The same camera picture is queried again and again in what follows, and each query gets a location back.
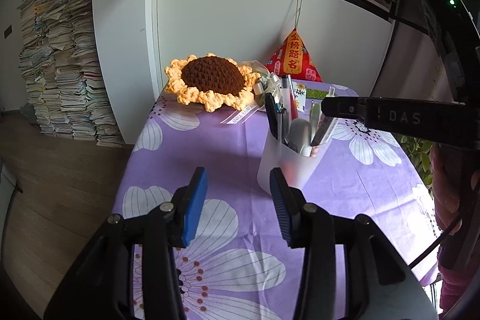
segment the screw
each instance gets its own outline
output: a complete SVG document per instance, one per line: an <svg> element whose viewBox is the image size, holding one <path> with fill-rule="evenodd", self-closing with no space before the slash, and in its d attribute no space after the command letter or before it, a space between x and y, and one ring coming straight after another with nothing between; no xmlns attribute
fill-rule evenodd
<svg viewBox="0 0 480 320"><path fill-rule="evenodd" d="M175 205L173 205L171 202L164 202L160 204L160 210L161 211L172 211Z"/></svg>
<svg viewBox="0 0 480 320"><path fill-rule="evenodd" d="M310 202L307 202L305 205L303 205L303 210L308 213L315 213L317 209L318 209L317 205L312 204Z"/></svg>
<svg viewBox="0 0 480 320"><path fill-rule="evenodd" d="M360 223L360 224L363 224L365 226L367 226L368 224L370 224L370 217L366 216L365 214L359 214L357 217L355 217L357 219L357 221Z"/></svg>
<svg viewBox="0 0 480 320"><path fill-rule="evenodd" d="M107 221L109 224L118 224L120 222L120 215L119 214L111 214L108 218Z"/></svg>

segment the white flower print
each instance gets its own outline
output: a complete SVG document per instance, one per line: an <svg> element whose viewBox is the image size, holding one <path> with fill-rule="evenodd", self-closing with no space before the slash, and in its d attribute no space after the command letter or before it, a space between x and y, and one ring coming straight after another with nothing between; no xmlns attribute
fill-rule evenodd
<svg viewBox="0 0 480 320"><path fill-rule="evenodd" d="M172 195L158 186L150 186L147 190L137 186L129 187L123 196L123 218L130 219L148 214L155 206L171 199Z"/></svg>
<svg viewBox="0 0 480 320"><path fill-rule="evenodd" d="M150 195L149 191L135 187L140 198L143 196L152 204L171 199L169 192L161 187L155 188L159 191L153 191ZM124 197L124 213L136 210L135 205L140 203L136 201L133 187L131 189ZM149 203L143 210L150 210L150 207ZM124 218L130 216L133 214L128 213ZM256 302L210 292L211 289L226 292L261 291L278 285L285 278L285 265L273 255L246 248L215 253L236 237L238 223L237 213L228 203L208 199L203 204L195 238L187 248L174 250L183 310L187 316L190 312L203 320L280 320L273 311ZM144 319L141 246L135 248L133 269L134 313L135 317Z"/></svg>
<svg viewBox="0 0 480 320"><path fill-rule="evenodd" d="M197 113L203 107L195 103L182 105L177 102L173 94L161 95L153 106L150 115L142 129L142 133L133 148L133 152L141 149L156 151L163 141L160 125L154 120L160 118L165 124L175 130L192 130L200 125Z"/></svg>
<svg viewBox="0 0 480 320"><path fill-rule="evenodd" d="M402 160L388 145L399 147L397 141L390 133L369 129L357 120L339 120L333 130L332 138L350 140L350 151L355 159L363 164L372 164L374 153L380 161L391 167L402 164Z"/></svg>
<svg viewBox="0 0 480 320"><path fill-rule="evenodd" d="M423 214L428 221L428 225L431 226L431 230L435 238L440 236L440 228L435 220L435 203L431 199L428 189L423 183L418 183L416 187L412 187L413 197L420 204Z"/></svg>
<svg viewBox="0 0 480 320"><path fill-rule="evenodd" d="M413 197L421 206L422 212L418 210L412 211L406 221L411 233L414 235L414 248L426 248L440 235L440 229L435 221L435 205L423 183L413 187L412 192ZM422 263L433 265L436 263L436 257L437 250L433 250Z"/></svg>
<svg viewBox="0 0 480 320"><path fill-rule="evenodd" d="M150 112L150 118L158 116L165 124L176 130L192 130L200 125L196 116L203 106L196 103L183 105L174 94L161 95Z"/></svg>
<svg viewBox="0 0 480 320"><path fill-rule="evenodd" d="M160 147L162 139L162 128L155 121L147 119L147 122L145 123L142 133L140 133L132 152L136 152L141 149L156 151Z"/></svg>

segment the wooden floor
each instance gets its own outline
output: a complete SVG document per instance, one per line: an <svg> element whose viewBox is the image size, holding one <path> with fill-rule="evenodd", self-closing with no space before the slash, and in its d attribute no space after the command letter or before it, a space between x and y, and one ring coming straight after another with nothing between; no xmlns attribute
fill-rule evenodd
<svg viewBox="0 0 480 320"><path fill-rule="evenodd" d="M43 317L87 240L109 214L131 147L40 134L20 113L0 123L0 157L17 176L4 236L11 280Z"/></svg>

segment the black cable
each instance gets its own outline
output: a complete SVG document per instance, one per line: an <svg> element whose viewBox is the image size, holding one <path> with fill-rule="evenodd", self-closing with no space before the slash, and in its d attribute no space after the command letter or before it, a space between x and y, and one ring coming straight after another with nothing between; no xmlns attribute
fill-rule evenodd
<svg viewBox="0 0 480 320"><path fill-rule="evenodd" d="M455 217L455 219L452 221L452 223L448 226L447 229L445 229L440 236L425 250L423 251L411 264L409 264L410 269L413 269L415 266L417 266L422 260L424 260L429 253L431 253L433 250L435 250L438 245L442 243L443 240L452 232L452 230L457 226L457 224L460 222L462 219L463 215L466 214L468 211L473 206L473 201L477 197L477 194L480 189L480 178L477 181L477 184L475 185L474 190L470 193L470 196L465 202L465 206L462 208L462 210L459 211L458 216Z"/></svg>

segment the green plant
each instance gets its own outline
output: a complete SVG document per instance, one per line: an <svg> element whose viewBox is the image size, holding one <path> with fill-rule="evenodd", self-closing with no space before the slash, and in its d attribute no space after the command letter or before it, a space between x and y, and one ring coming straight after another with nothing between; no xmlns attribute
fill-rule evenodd
<svg viewBox="0 0 480 320"><path fill-rule="evenodd" d="M431 183L434 175L431 172L430 150L433 143L404 135L394 135L403 151L409 157L420 178L431 194Z"/></svg>

